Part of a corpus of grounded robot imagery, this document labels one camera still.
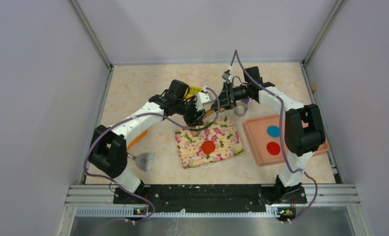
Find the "red dough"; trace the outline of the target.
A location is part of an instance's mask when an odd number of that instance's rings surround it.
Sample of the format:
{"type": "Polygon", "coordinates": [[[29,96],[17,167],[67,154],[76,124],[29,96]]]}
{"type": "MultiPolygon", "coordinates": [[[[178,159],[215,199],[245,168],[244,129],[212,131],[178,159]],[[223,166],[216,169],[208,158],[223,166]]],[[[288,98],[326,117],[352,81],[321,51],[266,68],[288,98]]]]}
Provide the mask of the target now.
{"type": "Polygon", "coordinates": [[[211,154],[215,151],[216,149],[216,146],[214,144],[214,142],[210,141],[210,140],[206,140],[202,145],[201,145],[201,150],[205,153],[205,154],[211,154]]]}

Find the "floral cutting board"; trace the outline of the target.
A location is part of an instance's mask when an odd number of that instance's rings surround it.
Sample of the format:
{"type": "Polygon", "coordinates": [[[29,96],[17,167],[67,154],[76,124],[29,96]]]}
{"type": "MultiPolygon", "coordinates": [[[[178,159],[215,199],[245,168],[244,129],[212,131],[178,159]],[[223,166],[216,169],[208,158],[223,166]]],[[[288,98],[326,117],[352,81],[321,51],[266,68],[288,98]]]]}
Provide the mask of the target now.
{"type": "Polygon", "coordinates": [[[177,153],[183,169],[225,161],[245,153],[232,117],[220,117],[213,125],[193,136],[178,128],[174,132],[177,153]]]}

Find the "wooden dough roller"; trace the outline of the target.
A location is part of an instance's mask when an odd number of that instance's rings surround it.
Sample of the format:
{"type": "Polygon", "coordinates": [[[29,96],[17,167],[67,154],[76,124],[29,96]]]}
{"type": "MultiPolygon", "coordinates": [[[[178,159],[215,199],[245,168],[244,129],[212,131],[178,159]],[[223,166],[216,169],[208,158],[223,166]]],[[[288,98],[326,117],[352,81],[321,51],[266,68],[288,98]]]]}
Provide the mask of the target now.
{"type": "MultiPolygon", "coordinates": [[[[218,113],[222,113],[225,111],[225,108],[219,108],[219,111],[215,111],[215,110],[212,110],[212,109],[209,109],[206,111],[206,114],[205,116],[203,117],[203,121],[207,121],[212,115],[216,115],[218,113]]],[[[197,137],[199,134],[200,134],[200,131],[190,131],[190,134],[193,136],[193,137],[197,137]]]]}

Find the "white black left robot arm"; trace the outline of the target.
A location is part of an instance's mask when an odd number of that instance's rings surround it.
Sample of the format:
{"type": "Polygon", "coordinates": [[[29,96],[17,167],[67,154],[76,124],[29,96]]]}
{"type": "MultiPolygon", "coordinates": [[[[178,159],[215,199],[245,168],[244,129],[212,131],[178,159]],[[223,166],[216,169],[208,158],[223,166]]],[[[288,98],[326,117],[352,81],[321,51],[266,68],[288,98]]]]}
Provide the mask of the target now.
{"type": "Polygon", "coordinates": [[[203,88],[187,98],[188,84],[173,80],[162,94],[156,94],[136,112],[123,121],[94,130],[92,144],[86,155],[87,161],[102,171],[110,181],[115,181],[127,191],[134,193],[142,181],[127,166],[128,144],[149,127],[178,114],[184,118],[186,127],[203,125],[206,114],[204,105],[211,102],[212,95],[203,88]]]}

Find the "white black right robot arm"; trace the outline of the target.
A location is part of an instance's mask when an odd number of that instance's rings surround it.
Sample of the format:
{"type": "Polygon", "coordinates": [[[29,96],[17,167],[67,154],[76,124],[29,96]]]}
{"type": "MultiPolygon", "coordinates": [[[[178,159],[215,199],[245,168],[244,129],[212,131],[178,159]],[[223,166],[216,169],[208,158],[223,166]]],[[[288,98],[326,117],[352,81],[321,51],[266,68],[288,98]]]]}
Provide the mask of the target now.
{"type": "Polygon", "coordinates": [[[231,70],[226,70],[222,91],[212,110],[234,109],[237,102],[250,98],[279,114],[279,138],[285,167],[277,175],[275,189],[280,196],[296,192],[302,185],[306,165],[326,141],[320,109],[316,104],[298,102],[273,83],[264,82],[258,67],[243,70],[245,82],[235,87],[231,70]]]}

